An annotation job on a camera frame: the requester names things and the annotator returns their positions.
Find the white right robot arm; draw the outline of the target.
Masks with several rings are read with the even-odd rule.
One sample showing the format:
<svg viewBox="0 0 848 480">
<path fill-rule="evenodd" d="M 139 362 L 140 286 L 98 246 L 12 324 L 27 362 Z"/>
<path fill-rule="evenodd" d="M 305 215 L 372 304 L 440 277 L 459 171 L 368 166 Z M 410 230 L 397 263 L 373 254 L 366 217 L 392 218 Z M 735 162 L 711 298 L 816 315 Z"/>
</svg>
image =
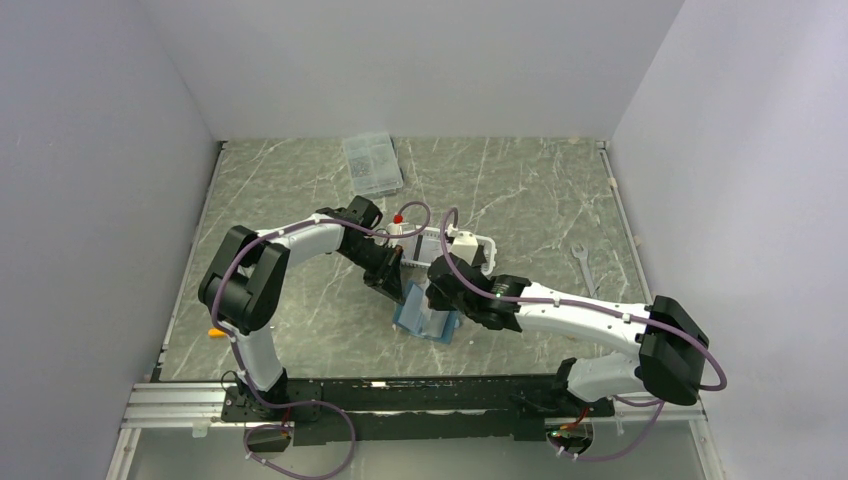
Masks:
<svg viewBox="0 0 848 480">
<path fill-rule="evenodd" d="M 485 276 L 453 254 L 427 270 L 428 305 L 456 310 L 489 330 L 542 331 L 582 338 L 611 349 L 592 359 L 567 359 L 551 388 L 557 411 L 574 415 L 587 404 L 647 392 L 691 406 L 702 382 L 709 339 L 675 299 L 650 304 L 595 300 L 558 292 L 527 278 Z"/>
</svg>

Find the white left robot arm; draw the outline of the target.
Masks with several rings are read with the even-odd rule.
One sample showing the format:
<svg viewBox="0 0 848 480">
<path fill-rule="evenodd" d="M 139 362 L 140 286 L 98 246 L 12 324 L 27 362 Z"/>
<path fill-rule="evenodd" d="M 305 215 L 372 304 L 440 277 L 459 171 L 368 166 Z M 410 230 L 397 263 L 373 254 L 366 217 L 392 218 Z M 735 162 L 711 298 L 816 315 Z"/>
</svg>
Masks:
<svg viewBox="0 0 848 480">
<path fill-rule="evenodd" d="M 288 402 L 288 377 L 270 322 L 289 269 L 338 253 L 362 269 L 366 286 L 403 303 L 403 249 L 388 234 L 374 231 L 381 218 L 373 202 L 357 196 L 345 208 L 322 208 L 278 229 L 259 232 L 237 225 L 226 233 L 200 283 L 198 299 L 228 337 L 237 377 L 251 389 L 248 407 L 261 419 L 279 417 Z"/>
</svg>

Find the blue card holder wallet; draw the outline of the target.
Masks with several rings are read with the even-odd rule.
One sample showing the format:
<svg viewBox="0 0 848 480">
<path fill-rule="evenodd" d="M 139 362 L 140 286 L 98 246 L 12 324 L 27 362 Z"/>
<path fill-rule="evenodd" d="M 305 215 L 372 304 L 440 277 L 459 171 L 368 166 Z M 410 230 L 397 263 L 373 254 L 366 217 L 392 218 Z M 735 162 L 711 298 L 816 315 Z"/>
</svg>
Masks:
<svg viewBox="0 0 848 480">
<path fill-rule="evenodd" d="M 431 309 L 425 290 L 412 280 L 407 282 L 404 294 L 405 302 L 396 307 L 393 315 L 393 326 L 417 338 L 450 344 L 461 326 L 459 312 Z"/>
</svg>

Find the white plastic basket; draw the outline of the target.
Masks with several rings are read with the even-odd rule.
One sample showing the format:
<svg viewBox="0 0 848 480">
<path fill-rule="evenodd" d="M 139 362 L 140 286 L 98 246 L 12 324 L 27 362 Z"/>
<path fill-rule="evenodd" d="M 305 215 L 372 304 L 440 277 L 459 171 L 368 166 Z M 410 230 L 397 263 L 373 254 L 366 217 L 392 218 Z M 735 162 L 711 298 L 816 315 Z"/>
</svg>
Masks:
<svg viewBox="0 0 848 480">
<path fill-rule="evenodd" d="M 435 227 L 426 227 L 414 236 L 391 239 L 391 246 L 402 248 L 401 264 L 406 267 L 428 269 L 443 255 L 441 239 L 443 235 Z M 497 248 L 490 237 L 475 235 L 469 231 L 458 231 L 453 227 L 447 230 L 445 237 L 447 251 L 465 260 L 470 266 L 479 268 L 484 275 L 490 275 L 496 266 Z"/>
</svg>

